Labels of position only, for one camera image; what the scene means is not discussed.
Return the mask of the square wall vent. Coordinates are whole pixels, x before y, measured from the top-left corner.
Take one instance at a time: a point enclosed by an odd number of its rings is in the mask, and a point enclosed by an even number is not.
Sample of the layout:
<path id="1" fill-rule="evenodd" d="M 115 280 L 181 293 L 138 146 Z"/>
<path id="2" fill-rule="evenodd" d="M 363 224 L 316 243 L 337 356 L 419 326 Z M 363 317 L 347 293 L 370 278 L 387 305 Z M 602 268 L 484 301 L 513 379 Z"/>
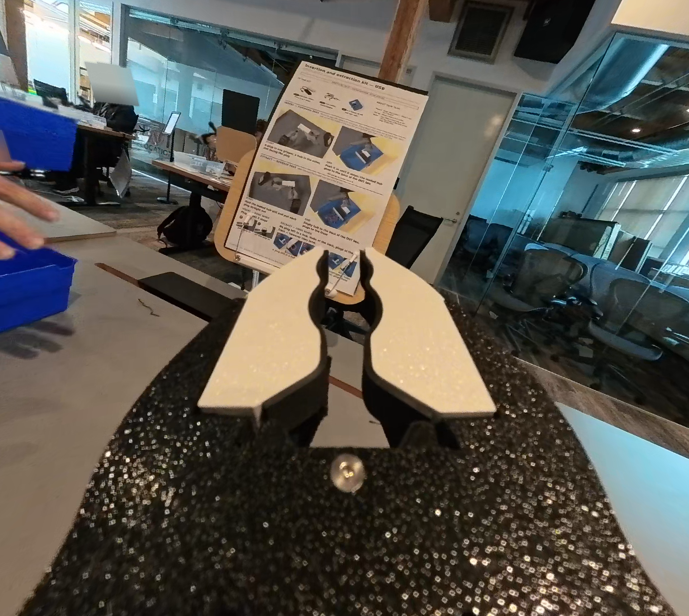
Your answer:
<path id="1" fill-rule="evenodd" d="M 513 12 L 511 5 L 464 0 L 448 55 L 493 65 Z"/>

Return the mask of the black backpack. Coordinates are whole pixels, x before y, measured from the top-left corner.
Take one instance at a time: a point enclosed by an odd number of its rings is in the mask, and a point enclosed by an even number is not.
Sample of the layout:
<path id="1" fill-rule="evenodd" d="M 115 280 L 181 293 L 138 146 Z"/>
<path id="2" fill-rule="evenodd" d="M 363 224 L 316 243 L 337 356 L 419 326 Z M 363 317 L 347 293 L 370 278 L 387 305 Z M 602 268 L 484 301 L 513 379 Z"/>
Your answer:
<path id="1" fill-rule="evenodd" d="M 202 205 L 189 204 L 175 209 L 157 227 L 157 238 L 166 246 L 191 251 L 205 246 L 213 220 Z"/>

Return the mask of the printed instruction poster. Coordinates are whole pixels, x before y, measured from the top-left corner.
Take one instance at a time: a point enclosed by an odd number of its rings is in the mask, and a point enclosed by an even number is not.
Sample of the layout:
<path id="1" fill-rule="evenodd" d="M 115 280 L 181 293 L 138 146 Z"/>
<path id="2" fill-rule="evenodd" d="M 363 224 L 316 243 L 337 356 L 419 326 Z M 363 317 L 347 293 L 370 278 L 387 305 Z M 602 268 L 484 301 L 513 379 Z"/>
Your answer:
<path id="1" fill-rule="evenodd" d="M 227 246 L 277 270 L 323 248 L 329 286 L 363 298 L 373 247 L 428 93 L 302 61 L 254 155 Z"/>

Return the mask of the pale grey door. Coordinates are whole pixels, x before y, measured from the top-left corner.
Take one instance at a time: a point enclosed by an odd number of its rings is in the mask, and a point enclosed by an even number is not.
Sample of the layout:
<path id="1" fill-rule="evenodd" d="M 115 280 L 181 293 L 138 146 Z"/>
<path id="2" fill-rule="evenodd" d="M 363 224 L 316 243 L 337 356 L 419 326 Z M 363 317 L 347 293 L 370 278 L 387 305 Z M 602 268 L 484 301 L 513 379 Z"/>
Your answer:
<path id="1" fill-rule="evenodd" d="M 430 284 L 438 284 L 448 266 L 520 96 L 465 80 L 433 79 L 425 119 L 430 145 L 416 203 L 418 210 L 441 219 L 418 259 L 418 274 Z"/>

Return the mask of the rounded plywood panel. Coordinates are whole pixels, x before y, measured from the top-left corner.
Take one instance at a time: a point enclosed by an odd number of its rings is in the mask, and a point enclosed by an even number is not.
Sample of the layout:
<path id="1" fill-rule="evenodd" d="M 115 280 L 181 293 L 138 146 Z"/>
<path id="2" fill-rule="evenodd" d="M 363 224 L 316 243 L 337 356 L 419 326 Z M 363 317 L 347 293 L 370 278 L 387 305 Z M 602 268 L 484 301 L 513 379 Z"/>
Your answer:
<path id="1" fill-rule="evenodd" d="M 216 132 L 216 158 L 235 167 L 245 158 L 254 156 L 257 149 L 256 138 L 236 129 L 220 126 Z"/>

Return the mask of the clear plastic trays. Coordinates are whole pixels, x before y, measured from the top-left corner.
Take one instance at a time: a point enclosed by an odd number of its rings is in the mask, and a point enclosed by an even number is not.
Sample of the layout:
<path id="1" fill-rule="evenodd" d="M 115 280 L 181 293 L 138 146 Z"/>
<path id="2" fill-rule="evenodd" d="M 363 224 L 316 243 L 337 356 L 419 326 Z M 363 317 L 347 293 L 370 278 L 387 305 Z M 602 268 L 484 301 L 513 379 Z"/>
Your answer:
<path id="1" fill-rule="evenodd" d="M 175 151 L 173 164 L 188 172 L 200 173 L 212 178 L 221 178 L 225 163 L 206 159 L 203 156 Z"/>

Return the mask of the row of grey mesh chairs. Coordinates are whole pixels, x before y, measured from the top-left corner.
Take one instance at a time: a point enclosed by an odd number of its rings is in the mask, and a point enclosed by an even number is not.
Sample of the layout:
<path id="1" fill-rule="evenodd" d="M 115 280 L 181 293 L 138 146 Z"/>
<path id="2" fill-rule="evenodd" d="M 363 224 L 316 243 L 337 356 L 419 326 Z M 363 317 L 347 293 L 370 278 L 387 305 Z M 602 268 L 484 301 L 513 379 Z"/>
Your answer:
<path id="1" fill-rule="evenodd" d="M 458 293 L 515 355 L 688 425 L 688 288 L 606 257 L 614 224 L 556 218 L 535 240 L 470 216 Z"/>

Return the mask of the wooden column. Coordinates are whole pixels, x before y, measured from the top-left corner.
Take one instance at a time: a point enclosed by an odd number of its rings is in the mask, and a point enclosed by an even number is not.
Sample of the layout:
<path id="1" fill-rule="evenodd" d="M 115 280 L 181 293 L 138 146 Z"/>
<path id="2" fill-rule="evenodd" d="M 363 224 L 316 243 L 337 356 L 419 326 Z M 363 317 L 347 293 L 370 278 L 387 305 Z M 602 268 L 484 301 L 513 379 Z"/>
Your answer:
<path id="1" fill-rule="evenodd" d="M 401 83 L 429 0 L 398 0 L 378 78 Z"/>

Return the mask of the blue plastic bin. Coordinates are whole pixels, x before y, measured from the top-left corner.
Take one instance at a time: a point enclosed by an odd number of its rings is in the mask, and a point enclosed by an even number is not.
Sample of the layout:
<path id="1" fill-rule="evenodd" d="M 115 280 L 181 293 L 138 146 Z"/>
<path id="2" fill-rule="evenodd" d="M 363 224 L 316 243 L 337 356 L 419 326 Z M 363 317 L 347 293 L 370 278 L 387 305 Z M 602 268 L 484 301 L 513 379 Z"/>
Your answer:
<path id="1" fill-rule="evenodd" d="M 67 309 L 76 260 L 50 248 L 29 250 L 1 234 L 14 256 L 1 261 L 1 332 Z"/>
<path id="2" fill-rule="evenodd" d="M 15 161 L 29 169 L 69 171 L 77 129 L 71 118 L 1 98 L 1 144 Z"/>

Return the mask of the tablet on stand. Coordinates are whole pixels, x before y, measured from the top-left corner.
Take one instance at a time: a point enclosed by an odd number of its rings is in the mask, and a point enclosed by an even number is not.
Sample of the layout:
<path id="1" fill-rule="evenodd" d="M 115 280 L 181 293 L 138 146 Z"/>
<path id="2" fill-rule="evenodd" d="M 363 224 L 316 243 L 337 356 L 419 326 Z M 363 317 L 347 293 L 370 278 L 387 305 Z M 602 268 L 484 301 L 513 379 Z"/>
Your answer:
<path id="1" fill-rule="evenodd" d="M 174 161 L 174 136 L 180 117 L 181 112 L 171 112 L 165 124 L 165 127 L 161 132 L 162 136 L 168 138 L 168 157 L 170 163 Z"/>

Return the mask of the small wooden desk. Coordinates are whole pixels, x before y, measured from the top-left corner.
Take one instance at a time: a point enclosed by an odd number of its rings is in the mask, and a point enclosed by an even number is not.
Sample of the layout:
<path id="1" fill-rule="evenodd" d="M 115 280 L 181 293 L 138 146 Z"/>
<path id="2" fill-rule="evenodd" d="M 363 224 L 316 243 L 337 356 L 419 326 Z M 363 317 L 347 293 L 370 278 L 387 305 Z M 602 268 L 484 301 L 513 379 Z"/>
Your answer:
<path id="1" fill-rule="evenodd" d="M 166 173 L 168 183 L 190 193 L 190 202 L 201 203 L 207 198 L 224 204 L 232 178 L 220 178 L 212 173 L 198 172 L 177 164 L 177 162 L 154 159 L 151 165 Z"/>

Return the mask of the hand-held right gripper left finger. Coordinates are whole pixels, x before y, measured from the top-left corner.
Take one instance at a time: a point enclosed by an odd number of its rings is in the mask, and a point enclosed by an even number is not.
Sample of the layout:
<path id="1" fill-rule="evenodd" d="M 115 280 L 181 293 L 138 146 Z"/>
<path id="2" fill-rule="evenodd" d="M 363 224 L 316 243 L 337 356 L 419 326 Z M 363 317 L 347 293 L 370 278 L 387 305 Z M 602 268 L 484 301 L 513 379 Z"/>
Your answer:
<path id="1" fill-rule="evenodd" d="M 198 407 L 279 426 L 309 447 L 327 414 L 329 364 L 322 326 L 328 253 L 314 248 L 250 291 Z"/>

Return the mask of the black loudspeaker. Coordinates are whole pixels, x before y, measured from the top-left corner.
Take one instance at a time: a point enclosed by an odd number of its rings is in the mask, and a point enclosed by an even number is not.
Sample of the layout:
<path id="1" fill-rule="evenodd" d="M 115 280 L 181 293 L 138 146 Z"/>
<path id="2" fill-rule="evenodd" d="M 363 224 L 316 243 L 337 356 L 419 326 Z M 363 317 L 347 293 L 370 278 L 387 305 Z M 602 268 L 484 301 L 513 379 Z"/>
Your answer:
<path id="1" fill-rule="evenodd" d="M 514 56 L 557 64 L 572 48 L 589 15 L 587 0 L 548 0 L 536 5 Z"/>

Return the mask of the person's left hand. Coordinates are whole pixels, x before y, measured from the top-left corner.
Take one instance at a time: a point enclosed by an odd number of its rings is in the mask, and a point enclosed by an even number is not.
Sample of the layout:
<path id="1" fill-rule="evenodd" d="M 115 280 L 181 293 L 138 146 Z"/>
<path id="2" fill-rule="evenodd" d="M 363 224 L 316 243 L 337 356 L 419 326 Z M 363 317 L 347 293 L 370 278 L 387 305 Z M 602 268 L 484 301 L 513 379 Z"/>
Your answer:
<path id="1" fill-rule="evenodd" d="M 20 172 L 24 166 L 24 163 L 13 160 L 6 149 L 1 149 L 2 172 Z M 1 177 L 1 201 L 45 222 L 55 222 L 58 218 L 56 209 L 48 201 L 4 176 Z M 37 250 L 44 246 L 44 238 L 38 232 L 21 218 L 4 209 L 1 210 L 1 232 L 28 250 Z"/>

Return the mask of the black monitor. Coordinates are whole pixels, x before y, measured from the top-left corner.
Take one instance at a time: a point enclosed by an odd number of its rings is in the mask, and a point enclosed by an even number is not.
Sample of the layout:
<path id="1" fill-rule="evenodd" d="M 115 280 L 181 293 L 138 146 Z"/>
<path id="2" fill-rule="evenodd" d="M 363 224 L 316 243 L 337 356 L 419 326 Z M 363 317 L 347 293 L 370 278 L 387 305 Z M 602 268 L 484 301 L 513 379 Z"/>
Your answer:
<path id="1" fill-rule="evenodd" d="M 223 89 L 221 125 L 246 134 L 254 134 L 261 100 L 254 95 Z"/>

